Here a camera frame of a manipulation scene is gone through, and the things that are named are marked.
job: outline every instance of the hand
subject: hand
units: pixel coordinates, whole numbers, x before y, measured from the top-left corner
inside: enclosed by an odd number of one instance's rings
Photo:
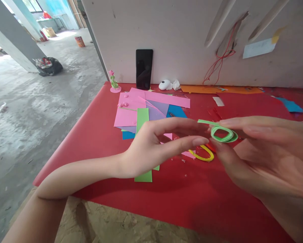
[[[172,141],[164,133],[175,133],[180,138]],[[121,178],[137,177],[175,155],[207,144],[209,140],[204,137],[207,134],[204,124],[187,118],[145,122],[129,149],[121,155]]]
[[[252,116],[220,121],[250,138],[234,149],[212,141],[232,181],[256,197],[303,197],[303,123]]]

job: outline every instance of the green paper strip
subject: green paper strip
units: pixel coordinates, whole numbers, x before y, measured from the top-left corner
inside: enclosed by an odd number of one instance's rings
[[[142,174],[134,179],[135,182],[152,182],[151,170]]]
[[[149,108],[138,108],[137,110],[137,131],[136,134],[138,134],[140,128],[142,125],[149,121]]]
[[[119,107],[121,109],[125,109],[125,110],[133,110],[133,109],[129,109],[129,108],[123,108],[123,107]]]
[[[218,142],[228,143],[228,142],[234,142],[238,139],[238,134],[235,131],[232,131],[229,128],[224,128],[224,127],[220,126],[218,123],[215,123],[212,121],[201,120],[201,119],[199,119],[198,122],[213,125],[214,127],[212,127],[212,129],[211,129],[211,137],[213,137]],[[215,132],[217,130],[224,130],[228,133],[228,135],[226,135],[224,138],[220,138],[215,135]]]

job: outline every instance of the yellow sticky note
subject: yellow sticky note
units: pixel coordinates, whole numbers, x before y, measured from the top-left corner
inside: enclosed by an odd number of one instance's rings
[[[273,38],[272,38],[272,44],[276,44],[278,42],[279,35],[285,28],[286,28],[286,26],[279,28],[277,31],[275,31]]]

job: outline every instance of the black phone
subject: black phone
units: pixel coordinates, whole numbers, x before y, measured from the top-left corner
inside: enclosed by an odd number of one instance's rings
[[[150,49],[135,51],[136,85],[138,89],[150,89],[153,53],[154,51]]]

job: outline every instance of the white mouse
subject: white mouse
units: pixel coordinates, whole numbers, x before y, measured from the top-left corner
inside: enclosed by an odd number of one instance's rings
[[[159,89],[160,90],[170,90],[170,89],[172,89],[172,83],[168,79],[165,79],[164,81],[162,81],[159,84]]]

